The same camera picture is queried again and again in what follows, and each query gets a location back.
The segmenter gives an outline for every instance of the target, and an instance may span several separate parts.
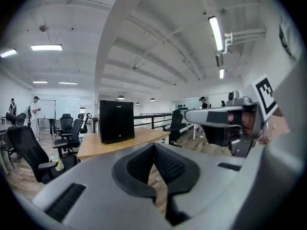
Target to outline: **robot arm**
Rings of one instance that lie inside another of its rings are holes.
[[[189,110],[185,112],[185,119],[215,129],[217,131],[215,133],[220,135],[211,139],[210,134],[206,134],[209,142],[228,146],[234,156],[245,157],[253,140],[258,139],[265,131],[266,122],[278,105],[272,96],[273,91],[266,75],[245,87],[241,93],[242,96],[239,96],[239,92],[231,92],[226,107]],[[246,134],[242,127],[243,112],[252,112],[255,117],[250,134]],[[228,121],[230,113],[234,115],[231,123]]]

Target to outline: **person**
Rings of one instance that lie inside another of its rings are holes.
[[[208,108],[208,102],[206,101],[206,98],[203,96],[201,97],[200,99],[202,105],[201,105],[201,108],[204,109],[204,108]]]
[[[10,111],[11,115],[16,116],[17,107],[16,107],[16,104],[14,102],[14,98],[11,99],[11,104],[10,104],[9,111]]]
[[[26,114],[26,119],[24,120],[24,126],[28,126],[30,127],[31,126],[31,121],[30,121],[30,117],[31,117],[31,107],[28,106],[24,113]]]
[[[202,105],[201,105],[202,109],[208,108],[208,102],[206,101],[206,98],[204,96],[202,96],[200,98],[200,101],[202,103]],[[204,132],[203,128],[201,127],[200,130],[201,130],[200,138],[205,138],[205,132]]]
[[[37,101],[38,101],[38,97],[35,96],[33,98],[33,102],[30,105],[30,109],[31,109],[30,121],[31,121],[31,129],[33,130],[35,138],[37,141],[39,141],[40,137],[39,137],[39,126],[38,126],[37,115],[41,109],[37,107]]]
[[[55,122],[56,122],[55,119],[52,119],[52,118],[49,119],[49,126],[50,126],[50,134],[49,135],[50,136],[52,136],[52,128],[53,128],[54,136],[57,136]]]

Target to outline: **fluorescent ceiling light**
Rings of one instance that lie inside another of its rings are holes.
[[[31,46],[33,51],[37,50],[62,50],[61,44],[49,44],[49,45],[32,45]]]
[[[11,55],[14,55],[14,54],[17,54],[17,52],[16,52],[15,49],[12,49],[12,50],[9,50],[9,51],[2,53],[0,56],[2,58],[4,58],[4,57],[11,56]]]
[[[76,82],[59,82],[60,84],[78,84]]]
[[[33,83],[48,83],[47,81],[33,81]]]
[[[224,69],[220,69],[220,79],[224,78]]]
[[[211,28],[213,30],[216,48],[217,48],[217,50],[222,50],[223,49],[222,36],[221,36],[219,23],[217,22],[217,18],[215,16],[213,16],[213,17],[210,17],[208,20],[209,20]]]

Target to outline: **table leg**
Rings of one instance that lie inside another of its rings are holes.
[[[9,174],[8,169],[7,169],[6,166],[5,166],[4,159],[3,159],[3,156],[2,156],[2,152],[1,152],[1,151],[0,151],[0,162],[1,162],[2,166],[3,166],[4,172],[5,172],[6,174]]]
[[[194,125],[193,125],[193,140],[195,140],[195,133],[196,133],[196,129],[197,129],[197,128],[196,128],[196,125],[197,125],[197,124],[194,124]]]
[[[169,144],[169,138],[168,138],[168,136],[165,137],[164,144]]]

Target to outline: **black office chair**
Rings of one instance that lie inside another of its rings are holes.
[[[16,152],[16,150],[14,149],[13,145],[10,142],[10,139],[8,138],[8,131],[11,129],[15,129],[17,128],[16,122],[21,122],[23,123],[24,120],[26,119],[26,114],[25,113],[20,113],[17,116],[13,116],[10,113],[6,113],[5,118],[10,121],[12,123],[12,127],[9,127],[5,133],[3,134],[2,140],[5,142],[5,144],[2,143],[1,140],[1,145],[0,145],[0,150],[1,153],[3,153],[3,151],[6,151],[8,153],[8,157],[9,157],[9,161],[12,164],[12,167],[15,169],[14,164],[12,162],[11,156]]]
[[[54,141],[55,146],[59,151],[59,156],[63,157],[62,149],[68,151],[67,155],[75,154],[73,148],[80,146],[79,132],[83,123],[83,119],[76,119],[73,123],[72,131],[69,134],[62,134],[65,139],[58,139]]]
[[[8,137],[14,149],[31,166],[36,180],[43,184],[47,184],[77,164],[77,158],[74,155],[62,157],[61,160],[65,168],[57,171],[55,167],[57,167],[58,162],[49,162],[47,154],[37,142],[30,127],[23,126],[10,129]]]
[[[90,116],[91,116],[90,113],[87,113],[87,114],[86,114],[86,119],[85,119],[83,128],[80,129],[80,134],[86,134],[86,133],[87,133],[87,120],[89,119]],[[78,118],[79,118],[79,119],[84,119],[84,113],[80,113],[80,114],[78,115]]]
[[[11,130],[11,129],[15,129],[15,127],[9,127],[5,131],[5,133],[4,133],[3,137],[2,137],[2,140],[5,142],[5,144],[1,144],[0,145],[0,150],[1,150],[1,153],[3,151],[6,151],[8,153],[9,161],[11,162],[11,164],[12,164],[14,170],[15,170],[15,167],[14,167],[14,164],[12,162],[11,156],[16,152],[16,150],[14,149],[13,145],[10,142],[10,139],[8,138],[8,131]]]
[[[70,114],[63,114],[59,120],[61,122],[61,129],[56,129],[56,131],[58,132],[59,136],[64,139],[64,137],[62,136],[63,134],[71,133],[73,118]]]
[[[165,129],[166,125],[163,125],[162,128],[164,131],[171,132],[169,135],[169,144],[181,147],[180,145],[176,145],[175,142],[181,137],[180,129],[183,115],[180,114],[179,110],[173,111],[172,123],[169,129]]]
[[[11,121],[12,125],[17,128],[16,122],[24,123],[24,120],[27,118],[27,115],[25,113],[20,113],[17,116],[13,116],[10,113],[6,113],[5,115],[6,120]]]

